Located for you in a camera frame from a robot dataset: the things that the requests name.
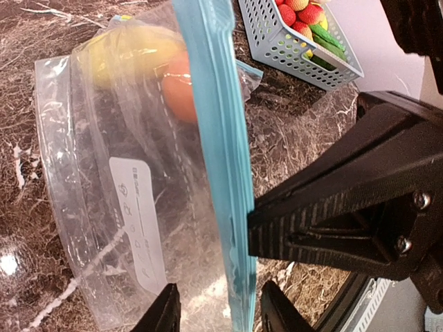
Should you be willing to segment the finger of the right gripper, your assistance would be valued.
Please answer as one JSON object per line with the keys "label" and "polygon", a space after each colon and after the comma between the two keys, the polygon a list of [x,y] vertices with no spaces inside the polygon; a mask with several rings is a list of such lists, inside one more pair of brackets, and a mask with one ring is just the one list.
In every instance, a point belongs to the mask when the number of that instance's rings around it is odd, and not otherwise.
{"label": "finger of the right gripper", "polygon": [[250,255],[393,280],[442,273],[442,110],[360,93],[355,125],[258,198]]}

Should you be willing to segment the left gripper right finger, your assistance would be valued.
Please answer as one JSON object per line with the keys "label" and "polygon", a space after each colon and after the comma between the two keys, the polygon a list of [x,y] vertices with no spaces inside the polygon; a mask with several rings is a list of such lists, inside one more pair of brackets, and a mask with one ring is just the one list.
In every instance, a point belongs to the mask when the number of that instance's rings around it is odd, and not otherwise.
{"label": "left gripper right finger", "polygon": [[260,308],[262,328],[265,332],[315,331],[272,280],[262,287]]}

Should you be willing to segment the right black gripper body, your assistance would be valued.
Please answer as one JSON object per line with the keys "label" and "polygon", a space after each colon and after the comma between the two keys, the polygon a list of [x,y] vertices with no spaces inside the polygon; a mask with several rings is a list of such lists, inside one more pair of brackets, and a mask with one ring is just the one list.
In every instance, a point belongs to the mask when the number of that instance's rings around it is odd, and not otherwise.
{"label": "right black gripper body", "polygon": [[406,53],[430,58],[438,92],[442,92],[442,2],[381,0],[395,41]]}

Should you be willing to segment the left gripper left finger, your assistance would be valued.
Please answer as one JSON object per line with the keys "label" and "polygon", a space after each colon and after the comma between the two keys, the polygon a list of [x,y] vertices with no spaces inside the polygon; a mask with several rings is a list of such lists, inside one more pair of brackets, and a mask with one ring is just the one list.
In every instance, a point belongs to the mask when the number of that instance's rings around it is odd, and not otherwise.
{"label": "left gripper left finger", "polygon": [[176,284],[167,284],[131,332],[179,332],[180,294]]}

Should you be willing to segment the orange toy fruit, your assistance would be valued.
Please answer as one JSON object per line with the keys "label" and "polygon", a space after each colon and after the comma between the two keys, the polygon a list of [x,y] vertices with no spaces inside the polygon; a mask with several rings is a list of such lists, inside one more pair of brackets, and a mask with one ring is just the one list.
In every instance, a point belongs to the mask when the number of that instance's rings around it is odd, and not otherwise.
{"label": "orange toy fruit", "polygon": [[175,117],[184,122],[197,123],[190,61],[186,51],[169,62],[161,84],[165,103]]}

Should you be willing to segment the yellow toy mango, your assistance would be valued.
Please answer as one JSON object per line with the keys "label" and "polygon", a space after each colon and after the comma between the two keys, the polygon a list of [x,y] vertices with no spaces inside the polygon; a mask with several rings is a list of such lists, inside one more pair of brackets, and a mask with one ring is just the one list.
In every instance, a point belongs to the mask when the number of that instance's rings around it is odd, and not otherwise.
{"label": "yellow toy mango", "polygon": [[120,79],[155,77],[186,49],[179,33],[153,25],[120,25],[94,37],[82,51],[82,67],[108,89]]}

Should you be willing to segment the clear zip bag blue zipper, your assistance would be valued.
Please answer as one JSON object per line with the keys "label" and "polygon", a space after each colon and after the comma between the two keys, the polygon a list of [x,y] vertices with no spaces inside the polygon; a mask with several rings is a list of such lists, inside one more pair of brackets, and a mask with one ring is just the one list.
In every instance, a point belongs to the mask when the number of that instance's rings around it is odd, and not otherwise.
{"label": "clear zip bag blue zipper", "polygon": [[259,87],[263,72],[239,60],[236,61],[236,64],[242,99],[243,102],[247,102],[251,98],[252,92]]}

